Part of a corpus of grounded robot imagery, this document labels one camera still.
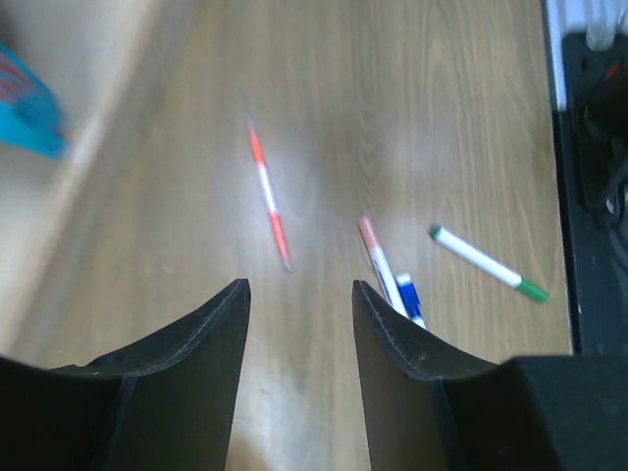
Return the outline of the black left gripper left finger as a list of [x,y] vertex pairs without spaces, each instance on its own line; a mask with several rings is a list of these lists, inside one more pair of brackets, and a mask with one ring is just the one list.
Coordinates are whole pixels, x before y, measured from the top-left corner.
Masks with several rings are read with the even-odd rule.
[[86,365],[1,361],[5,470],[221,470],[248,332],[239,279]]

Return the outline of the pink cap white marker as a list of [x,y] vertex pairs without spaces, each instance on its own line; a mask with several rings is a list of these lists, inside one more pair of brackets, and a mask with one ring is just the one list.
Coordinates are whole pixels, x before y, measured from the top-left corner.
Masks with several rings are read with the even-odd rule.
[[366,216],[361,217],[358,220],[358,227],[369,253],[385,300],[398,314],[407,318],[407,311],[399,294],[393,272],[385,252],[379,244],[371,220]]

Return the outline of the green cap white marker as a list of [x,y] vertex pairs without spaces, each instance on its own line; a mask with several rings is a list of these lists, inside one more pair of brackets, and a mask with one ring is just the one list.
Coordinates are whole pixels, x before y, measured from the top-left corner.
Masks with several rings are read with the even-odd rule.
[[539,303],[549,300],[549,294],[541,287],[522,277],[518,272],[503,265],[496,259],[453,234],[441,225],[432,225],[429,235],[438,244],[478,267],[497,280]]

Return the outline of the orange transparent pen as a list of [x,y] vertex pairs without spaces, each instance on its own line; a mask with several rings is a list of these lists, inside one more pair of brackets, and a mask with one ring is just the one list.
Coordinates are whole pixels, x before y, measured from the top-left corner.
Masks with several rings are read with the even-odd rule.
[[275,243],[278,247],[284,269],[288,273],[290,273],[291,260],[288,252],[288,242],[286,239],[279,208],[277,206],[275,194],[271,185],[265,153],[257,129],[250,115],[246,115],[246,123],[251,152],[256,164],[257,174],[261,184],[266,208],[269,214]]

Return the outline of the blue cap white marker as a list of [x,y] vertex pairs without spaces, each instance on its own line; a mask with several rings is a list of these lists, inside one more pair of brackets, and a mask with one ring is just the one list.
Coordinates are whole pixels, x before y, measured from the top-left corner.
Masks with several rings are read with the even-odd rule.
[[426,329],[426,324],[421,314],[421,302],[410,275],[407,273],[397,275],[396,285],[406,310],[407,318],[421,328]]

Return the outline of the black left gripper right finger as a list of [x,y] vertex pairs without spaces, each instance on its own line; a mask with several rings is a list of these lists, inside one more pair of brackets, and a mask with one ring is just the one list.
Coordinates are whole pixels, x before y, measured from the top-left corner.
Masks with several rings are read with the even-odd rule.
[[375,470],[623,470],[627,360],[518,356],[494,364],[352,288]]

